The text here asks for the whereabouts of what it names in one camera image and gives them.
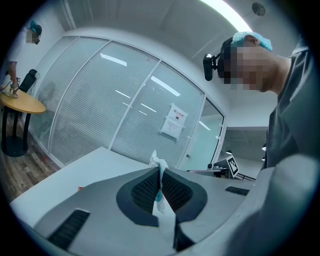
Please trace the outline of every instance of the ceiling light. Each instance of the ceiling light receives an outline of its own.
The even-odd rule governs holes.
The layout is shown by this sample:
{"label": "ceiling light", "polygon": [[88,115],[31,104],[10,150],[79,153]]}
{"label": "ceiling light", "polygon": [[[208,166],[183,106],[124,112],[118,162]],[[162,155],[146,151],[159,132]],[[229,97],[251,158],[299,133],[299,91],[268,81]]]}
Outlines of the ceiling light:
{"label": "ceiling light", "polygon": [[220,13],[238,32],[252,32],[242,17],[222,0],[200,0]]}
{"label": "ceiling light", "polygon": [[128,95],[125,95],[124,93],[122,93],[121,91],[118,91],[118,90],[115,90],[118,94],[121,94],[121,95],[123,95],[123,96],[126,96],[127,98],[129,98],[130,99],[130,97],[128,96]]}
{"label": "ceiling light", "polygon": [[[127,104],[127,103],[124,103],[124,102],[122,102],[124,105],[127,105],[128,107],[129,107],[129,105]],[[130,107],[130,108],[132,108],[132,106]]]}
{"label": "ceiling light", "polygon": [[170,93],[174,94],[175,96],[180,96],[180,93],[177,92],[176,90],[172,89],[169,85],[167,85],[166,83],[162,82],[161,80],[159,80],[158,78],[151,76],[151,80],[156,82],[158,85],[162,86],[164,89],[167,89]]}
{"label": "ceiling light", "polygon": [[208,126],[206,126],[203,122],[199,121],[199,124],[206,128],[208,131],[211,131]]}
{"label": "ceiling light", "polygon": [[109,61],[112,61],[112,62],[116,62],[116,63],[119,63],[121,65],[124,65],[124,66],[127,66],[127,63],[121,59],[118,59],[118,58],[114,58],[114,57],[111,57],[109,55],[105,55],[105,54],[102,54],[100,53],[100,56],[104,59],[107,59]]}
{"label": "ceiling light", "polygon": [[147,116],[147,114],[146,114],[146,113],[143,113],[143,112],[141,112],[140,110],[139,110],[139,112]]}
{"label": "ceiling light", "polygon": [[142,104],[142,103],[141,103],[141,105],[144,106],[144,107],[146,107],[147,109],[152,110],[153,112],[157,112],[157,111],[155,111],[154,109],[152,109],[151,107],[146,106],[145,104]]}

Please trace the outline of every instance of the glass wall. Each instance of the glass wall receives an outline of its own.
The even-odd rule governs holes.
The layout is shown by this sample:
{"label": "glass wall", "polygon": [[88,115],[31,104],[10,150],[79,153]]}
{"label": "glass wall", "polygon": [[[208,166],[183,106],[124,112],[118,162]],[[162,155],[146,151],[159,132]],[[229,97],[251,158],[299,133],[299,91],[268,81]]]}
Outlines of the glass wall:
{"label": "glass wall", "polygon": [[224,117],[205,100],[201,118],[196,125],[191,142],[179,169],[207,170],[218,146]]}
{"label": "glass wall", "polygon": [[78,38],[60,55],[43,79],[36,98],[45,105],[46,111],[32,115],[30,130],[44,148],[48,148],[52,121],[67,86],[81,66],[106,43],[105,40]]}
{"label": "glass wall", "polygon": [[[178,167],[197,123],[204,94],[161,63],[145,83],[114,140],[111,150],[148,163],[153,150],[170,167]],[[187,113],[178,140],[160,133],[171,104]]]}
{"label": "glass wall", "polygon": [[109,43],[81,69],[61,102],[50,152],[64,165],[108,148],[132,98],[158,60]]}
{"label": "glass wall", "polygon": [[[142,163],[156,150],[177,168],[199,122],[205,94],[143,51],[79,37],[54,62],[36,98],[46,112],[31,117],[30,130],[61,165],[105,147]],[[187,115],[178,138],[160,132],[173,104]]]}
{"label": "glass wall", "polygon": [[47,74],[52,65],[55,63],[57,58],[71,45],[78,37],[62,37],[58,40],[54,46],[52,46],[48,52],[43,56],[42,60],[39,62],[38,66],[36,67],[37,74],[39,75],[40,79],[37,79],[35,85],[31,87],[31,90],[28,91],[33,97],[36,96],[39,86],[43,81],[44,77],[43,74]]}

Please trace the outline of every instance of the glass door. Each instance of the glass door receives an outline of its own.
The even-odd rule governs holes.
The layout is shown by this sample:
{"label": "glass door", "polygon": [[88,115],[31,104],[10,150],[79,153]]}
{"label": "glass door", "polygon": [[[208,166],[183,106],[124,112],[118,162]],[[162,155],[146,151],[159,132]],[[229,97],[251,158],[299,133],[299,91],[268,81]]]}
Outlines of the glass door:
{"label": "glass door", "polygon": [[224,117],[205,100],[199,122],[181,161],[179,169],[206,170],[216,151]]}

